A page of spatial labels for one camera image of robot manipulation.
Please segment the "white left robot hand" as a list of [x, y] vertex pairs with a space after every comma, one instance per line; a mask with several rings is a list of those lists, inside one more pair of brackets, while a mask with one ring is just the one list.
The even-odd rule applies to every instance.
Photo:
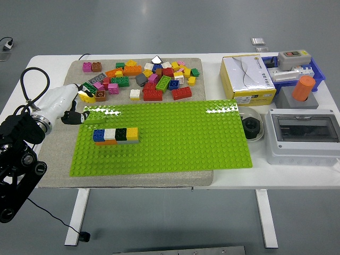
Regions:
[[66, 86], [50, 89], [39, 102], [39, 110], [32, 114], [36, 120], [41, 120], [50, 130], [59, 118], [64, 124], [82, 124], [89, 112], [78, 113], [75, 111], [76, 97], [79, 91], [85, 92], [89, 97], [94, 95], [81, 84], [69, 84]]

